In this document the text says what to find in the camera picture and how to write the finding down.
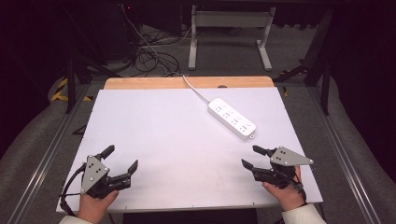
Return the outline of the black metal stand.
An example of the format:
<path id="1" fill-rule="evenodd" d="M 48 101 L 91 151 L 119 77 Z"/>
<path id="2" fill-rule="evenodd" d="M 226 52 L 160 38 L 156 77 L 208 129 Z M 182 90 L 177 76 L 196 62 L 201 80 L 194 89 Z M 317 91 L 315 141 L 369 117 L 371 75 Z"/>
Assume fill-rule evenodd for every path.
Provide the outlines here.
<path id="1" fill-rule="evenodd" d="M 311 44 L 300 65 L 292 70 L 284 70 L 279 77 L 273 81 L 280 83 L 298 74 L 306 74 L 304 84 L 307 87 L 314 87 L 321 79 L 321 95 L 320 107 L 325 115 L 328 115 L 328 98 L 330 91 L 331 66 L 326 59 L 326 51 L 324 49 L 325 40 L 329 26 L 332 21 L 333 10 L 327 9 L 317 27 Z"/>
<path id="2" fill-rule="evenodd" d="M 68 106 L 66 113 L 70 113 L 77 103 L 76 78 L 82 84 L 90 84 L 92 81 L 92 70 L 89 70 L 88 66 L 108 77 L 118 77 L 118 75 L 105 68 L 105 61 L 99 56 L 96 46 L 85 36 L 64 5 L 60 5 L 57 16 L 59 41 L 62 43 L 63 52 L 67 57 Z"/>

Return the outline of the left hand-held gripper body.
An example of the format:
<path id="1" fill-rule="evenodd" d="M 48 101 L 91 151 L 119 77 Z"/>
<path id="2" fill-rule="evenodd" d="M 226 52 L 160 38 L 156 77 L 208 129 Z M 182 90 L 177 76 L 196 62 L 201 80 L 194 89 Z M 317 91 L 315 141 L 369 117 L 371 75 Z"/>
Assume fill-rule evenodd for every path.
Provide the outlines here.
<path id="1" fill-rule="evenodd" d="M 90 155 L 87 158 L 81 182 L 81 194 L 104 199 L 110 192 L 123 188 L 118 179 L 108 176 L 109 169 L 102 164 L 101 159 L 100 155 Z"/>

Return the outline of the yellow black hazard tape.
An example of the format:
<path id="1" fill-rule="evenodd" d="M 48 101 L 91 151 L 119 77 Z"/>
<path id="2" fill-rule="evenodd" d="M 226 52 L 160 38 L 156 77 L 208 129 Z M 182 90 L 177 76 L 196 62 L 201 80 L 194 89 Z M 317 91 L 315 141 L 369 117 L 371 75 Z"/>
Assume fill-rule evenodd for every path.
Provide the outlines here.
<path id="1" fill-rule="evenodd" d="M 67 77 L 64 77 L 62 79 L 62 81 L 59 83 L 55 93 L 51 97 L 51 101 L 57 101 L 57 100 L 67 101 L 68 100 L 68 96 L 67 95 L 63 95 L 63 90 L 64 90 L 64 87 L 67 84 L 67 81 L 68 81 Z"/>

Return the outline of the white table board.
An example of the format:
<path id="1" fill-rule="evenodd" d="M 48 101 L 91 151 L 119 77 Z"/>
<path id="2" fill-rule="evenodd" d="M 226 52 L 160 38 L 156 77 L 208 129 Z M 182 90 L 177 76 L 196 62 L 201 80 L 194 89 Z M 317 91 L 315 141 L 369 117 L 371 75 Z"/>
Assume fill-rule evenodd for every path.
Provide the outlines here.
<path id="1" fill-rule="evenodd" d="M 216 98 L 256 125 L 254 138 L 208 113 L 205 101 Z M 108 146 L 111 175 L 138 165 L 110 207 L 121 213 L 274 206 L 242 162 L 270 166 L 253 146 L 304 151 L 276 88 L 101 90 L 71 168 Z"/>

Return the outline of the white metal stand frame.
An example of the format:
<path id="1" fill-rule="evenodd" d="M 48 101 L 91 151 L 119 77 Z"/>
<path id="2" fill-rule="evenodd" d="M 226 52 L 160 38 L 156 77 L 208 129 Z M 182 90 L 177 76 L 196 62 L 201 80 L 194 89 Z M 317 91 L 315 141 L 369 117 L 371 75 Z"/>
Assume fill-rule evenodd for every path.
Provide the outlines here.
<path id="1" fill-rule="evenodd" d="M 241 28 L 263 28 L 262 38 L 256 41 L 258 51 L 261 55 L 262 64 L 266 71 L 273 69 L 268 53 L 266 42 L 276 14 L 276 8 L 270 7 L 264 12 L 242 12 L 242 11 L 205 11 L 198 10 L 197 5 L 191 7 L 191 43 L 188 68 L 196 68 L 197 58 L 197 32 L 198 27 L 241 27 Z"/>

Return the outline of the metal floor rail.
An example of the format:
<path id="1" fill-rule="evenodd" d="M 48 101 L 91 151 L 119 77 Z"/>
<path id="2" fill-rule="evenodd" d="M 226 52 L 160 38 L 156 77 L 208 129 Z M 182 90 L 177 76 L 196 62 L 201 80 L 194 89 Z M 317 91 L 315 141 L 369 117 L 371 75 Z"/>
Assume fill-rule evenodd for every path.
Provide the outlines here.
<path id="1" fill-rule="evenodd" d="M 67 113 L 64 114 L 60 126 L 56 130 L 55 135 L 53 136 L 48 148 L 46 149 L 42 160 L 35 168 L 28 185 L 24 193 L 22 194 L 17 206 L 15 207 L 12 215 L 8 219 L 7 224 L 21 224 L 42 183 L 44 182 L 44 179 L 60 149 L 60 144 L 64 140 L 65 132 L 69 127 L 73 117 L 76 114 L 77 108 L 79 107 L 89 88 L 89 84 L 82 84 L 79 87 L 77 96 L 75 98 L 75 104 L 70 109 L 68 109 Z"/>
<path id="2" fill-rule="evenodd" d="M 346 149 L 342 144 L 341 139 L 337 134 L 330 117 L 324 113 L 324 110 L 321 107 L 317 91 L 312 87 L 308 87 L 307 91 L 317 108 L 322 122 L 324 123 L 326 132 L 330 136 L 332 150 L 334 151 L 334 154 L 341 166 L 341 169 L 346 176 L 346 181 L 352 190 L 352 193 L 359 205 L 359 208 L 363 214 L 366 223 L 382 224 L 380 218 L 377 215 L 377 212 L 374 209 L 373 204 L 371 203 L 371 200 L 368 197 L 366 189 L 363 186 L 358 173 L 356 172 L 355 167 L 353 166 L 350 158 L 347 155 Z"/>

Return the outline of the person's left hand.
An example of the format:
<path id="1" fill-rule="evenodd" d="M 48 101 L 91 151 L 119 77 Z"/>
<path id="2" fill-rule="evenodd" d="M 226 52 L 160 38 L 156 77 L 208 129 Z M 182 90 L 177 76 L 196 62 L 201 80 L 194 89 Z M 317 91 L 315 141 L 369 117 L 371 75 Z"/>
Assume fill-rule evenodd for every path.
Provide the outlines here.
<path id="1" fill-rule="evenodd" d="M 104 199 L 97 199 L 88 194 L 83 194 L 79 200 L 78 218 L 91 224 L 99 224 L 104 218 L 107 208 L 114 203 L 119 193 L 118 190 L 114 190 Z"/>

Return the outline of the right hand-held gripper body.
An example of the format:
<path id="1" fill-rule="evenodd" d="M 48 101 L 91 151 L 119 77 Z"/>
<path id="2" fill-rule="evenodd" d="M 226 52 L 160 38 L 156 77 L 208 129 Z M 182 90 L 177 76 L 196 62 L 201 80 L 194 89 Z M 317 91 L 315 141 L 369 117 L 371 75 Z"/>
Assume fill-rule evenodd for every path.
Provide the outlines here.
<path id="1" fill-rule="evenodd" d="M 267 155 L 270 159 L 271 169 L 262 169 L 255 167 L 253 172 L 254 179 L 260 182 L 267 182 L 280 189 L 284 189 L 290 184 L 301 184 L 294 180 L 296 176 L 295 167 L 297 165 L 311 165 L 314 163 L 301 154 L 298 154 L 286 147 L 276 147 L 267 149 Z"/>

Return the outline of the white power strip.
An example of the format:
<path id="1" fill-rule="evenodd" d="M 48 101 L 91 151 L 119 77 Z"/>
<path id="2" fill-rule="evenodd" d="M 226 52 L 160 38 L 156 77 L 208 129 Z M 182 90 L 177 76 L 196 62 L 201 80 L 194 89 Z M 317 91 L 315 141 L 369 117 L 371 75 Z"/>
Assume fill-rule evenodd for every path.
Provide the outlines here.
<path id="1" fill-rule="evenodd" d="M 220 98 L 209 102 L 207 111 L 240 139 L 254 138 L 256 125 Z"/>

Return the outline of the person's right hand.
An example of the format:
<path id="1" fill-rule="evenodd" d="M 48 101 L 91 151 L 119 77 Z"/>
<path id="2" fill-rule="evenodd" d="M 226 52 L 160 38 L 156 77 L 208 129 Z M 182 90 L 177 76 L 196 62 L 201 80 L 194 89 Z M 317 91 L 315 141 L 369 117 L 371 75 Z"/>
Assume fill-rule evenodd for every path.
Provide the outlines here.
<path id="1" fill-rule="evenodd" d="M 297 209 L 305 204 L 303 194 L 292 185 L 288 185 L 284 189 L 279 189 L 275 185 L 263 182 L 262 186 L 277 199 L 285 212 Z"/>

